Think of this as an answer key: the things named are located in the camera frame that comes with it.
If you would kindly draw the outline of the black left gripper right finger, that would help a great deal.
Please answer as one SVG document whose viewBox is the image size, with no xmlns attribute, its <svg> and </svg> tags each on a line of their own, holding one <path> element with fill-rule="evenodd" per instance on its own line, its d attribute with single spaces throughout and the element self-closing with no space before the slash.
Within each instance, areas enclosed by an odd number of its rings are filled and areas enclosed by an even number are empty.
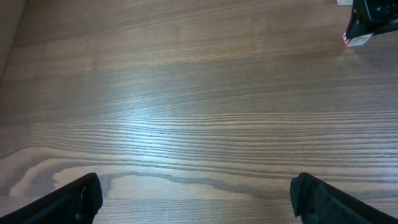
<svg viewBox="0 0 398 224">
<path fill-rule="evenodd" d="M 397 224 L 397 219 L 302 172 L 290 183 L 295 217 L 309 224 Z"/>
</svg>

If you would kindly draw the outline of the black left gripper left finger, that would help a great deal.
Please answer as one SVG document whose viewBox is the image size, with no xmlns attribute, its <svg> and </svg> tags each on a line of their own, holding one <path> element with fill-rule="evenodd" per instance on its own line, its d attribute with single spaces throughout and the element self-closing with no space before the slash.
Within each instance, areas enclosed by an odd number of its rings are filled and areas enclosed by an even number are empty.
<svg viewBox="0 0 398 224">
<path fill-rule="evenodd" d="M 48 195 L 1 217 L 1 224 L 87 223 L 103 205 L 100 180 L 88 173 Z"/>
</svg>

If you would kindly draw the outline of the wooden block number one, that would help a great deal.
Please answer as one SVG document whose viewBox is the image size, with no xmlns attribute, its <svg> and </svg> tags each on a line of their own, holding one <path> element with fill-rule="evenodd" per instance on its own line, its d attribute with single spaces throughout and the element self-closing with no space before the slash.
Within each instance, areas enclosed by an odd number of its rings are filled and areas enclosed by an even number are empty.
<svg viewBox="0 0 398 224">
<path fill-rule="evenodd" d="M 366 34 L 359 37 L 355 37 L 353 39 L 348 39 L 346 36 L 346 32 L 343 33 L 342 38 L 345 44 L 345 47 L 356 47 L 364 45 L 373 34 Z"/>
</svg>

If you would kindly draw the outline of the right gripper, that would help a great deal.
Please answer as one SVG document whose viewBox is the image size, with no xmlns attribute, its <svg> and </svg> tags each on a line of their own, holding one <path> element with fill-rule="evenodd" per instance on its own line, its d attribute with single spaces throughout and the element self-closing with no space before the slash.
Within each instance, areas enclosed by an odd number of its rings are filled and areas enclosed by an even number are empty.
<svg viewBox="0 0 398 224">
<path fill-rule="evenodd" d="M 354 0 L 346 30 L 348 39 L 397 30 L 397 0 Z"/>
</svg>

